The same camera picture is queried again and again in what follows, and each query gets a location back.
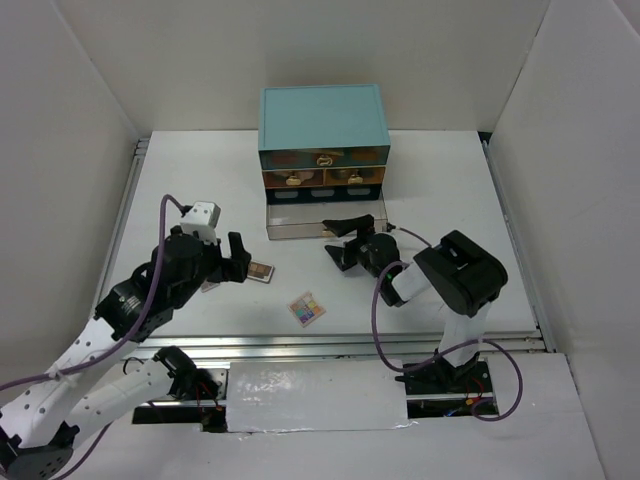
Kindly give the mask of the pink eyeshadow palette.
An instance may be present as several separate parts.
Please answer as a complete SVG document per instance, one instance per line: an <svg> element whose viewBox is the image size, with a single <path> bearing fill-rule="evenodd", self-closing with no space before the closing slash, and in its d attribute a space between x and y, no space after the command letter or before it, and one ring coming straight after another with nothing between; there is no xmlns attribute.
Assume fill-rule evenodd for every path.
<svg viewBox="0 0 640 480"><path fill-rule="evenodd" d="M202 293L206 293L206 292L209 292L209 291L215 289L218 286L219 286L218 283L212 283L212 282L205 281L201 285L200 290L201 290Z"/></svg>

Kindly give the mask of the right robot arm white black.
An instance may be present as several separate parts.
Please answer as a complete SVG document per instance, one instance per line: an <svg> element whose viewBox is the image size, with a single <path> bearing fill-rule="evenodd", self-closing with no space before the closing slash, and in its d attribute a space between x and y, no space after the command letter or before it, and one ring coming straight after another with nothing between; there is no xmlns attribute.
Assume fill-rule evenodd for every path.
<svg viewBox="0 0 640 480"><path fill-rule="evenodd" d="M427 244L411 261L404 262L390 234L395 227L376 231L370 214L325 220L323 226L337 237L355 235L341 246L325 248L339 270L359 265L376 279L370 309L372 337L380 360L397 373L395 380L407 387L434 384L451 392L466 384L479 360L488 311L508 281L502 263L458 230L442 237L435 246ZM439 295L445 309L440 343L430 359L396 366L382 347L378 303L399 308L428 291Z"/></svg>

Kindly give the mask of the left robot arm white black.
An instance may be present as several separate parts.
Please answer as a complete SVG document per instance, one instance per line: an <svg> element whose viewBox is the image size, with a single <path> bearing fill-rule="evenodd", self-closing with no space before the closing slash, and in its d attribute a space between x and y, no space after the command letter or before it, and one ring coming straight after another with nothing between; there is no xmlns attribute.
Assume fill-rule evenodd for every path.
<svg viewBox="0 0 640 480"><path fill-rule="evenodd" d="M88 437L157 398L219 397L219 382L177 346L163 347L119 380L97 389L108 370L172 320L207 282L242 283L251 261L238 232L230 254L179 226L148 262L116 284L85 329L44 374L1 408L1 474L6 479L62 478Z"/></svg>

